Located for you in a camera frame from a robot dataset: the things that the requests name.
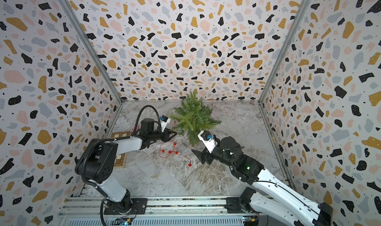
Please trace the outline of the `red string lights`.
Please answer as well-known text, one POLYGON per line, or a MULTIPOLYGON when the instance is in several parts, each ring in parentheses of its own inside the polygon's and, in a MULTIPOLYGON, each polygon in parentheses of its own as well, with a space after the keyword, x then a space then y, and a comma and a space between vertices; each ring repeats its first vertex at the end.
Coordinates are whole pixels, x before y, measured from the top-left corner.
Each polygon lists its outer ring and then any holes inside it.
POLYGON ((166 150, 163 148, 163 146, 166 144, 166 143, 163 143, 160 145, 159 147, 159 150, 158 150, 158 156, 162 159, 168 159, 170 156, 172 155, 178 155, 178 156, 181 156, 183 158, 185 158, 188 162, 188 167, 192 167, 192 161, 190 158, 188 158, 186 155, 180 153, 176 146, 177 146, 177 142, 171 140, 169 141, 168 143, 171 143, 172 144, 172 147, 169 149, 169 150, 166 150))

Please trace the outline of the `small green christmas tree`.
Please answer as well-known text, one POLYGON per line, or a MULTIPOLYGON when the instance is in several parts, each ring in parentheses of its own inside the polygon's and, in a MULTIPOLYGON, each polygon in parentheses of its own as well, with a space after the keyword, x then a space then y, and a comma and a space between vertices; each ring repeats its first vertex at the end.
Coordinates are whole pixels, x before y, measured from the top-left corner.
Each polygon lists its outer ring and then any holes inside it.
POLYGON ((196 90, 186 95, 181 106, 174 108, 170 118, 176 121, 173 130, 186 137, 191 146, 198 144, 201 131, 211 130, 221 124, 220 120, 213 118, 212 109, 197 97, 196 90))

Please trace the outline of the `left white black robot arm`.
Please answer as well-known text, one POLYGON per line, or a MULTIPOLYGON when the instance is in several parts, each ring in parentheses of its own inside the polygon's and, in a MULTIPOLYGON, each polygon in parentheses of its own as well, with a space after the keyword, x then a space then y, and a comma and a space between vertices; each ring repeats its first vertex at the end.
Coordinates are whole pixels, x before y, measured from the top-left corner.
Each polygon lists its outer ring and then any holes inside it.
POLYGON ((117 133, 110 139, 92 139, 80 159, 75 173, 85 184, 93 186, 106 199, 107 214, 143 214, 141 206, 135 206, 130 192, 113 174, 114 167, 123 167, 128 152, 143 150, 160 140, 170 141, 177 133, 166 126, 171 121, 162 116, 159 121, 143 119, 136 133, 117 133))

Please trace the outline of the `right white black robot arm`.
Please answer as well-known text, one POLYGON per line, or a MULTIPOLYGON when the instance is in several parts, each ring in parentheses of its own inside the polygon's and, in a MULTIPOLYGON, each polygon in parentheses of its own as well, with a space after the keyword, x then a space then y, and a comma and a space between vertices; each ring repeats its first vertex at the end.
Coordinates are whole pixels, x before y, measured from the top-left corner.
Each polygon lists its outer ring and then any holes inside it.
POLYGON ((229 167, 238 180, 249 184, 239 197, 236 210, 266 214, 288 226, 330 226, 333 208, 316 203, 297 193, 275 177, 263 164, 242 152, 243 147, 233 137, 219 140, 209 131, 201 131, 203 151, 193 150, 199 161, 218 161, 229 167))

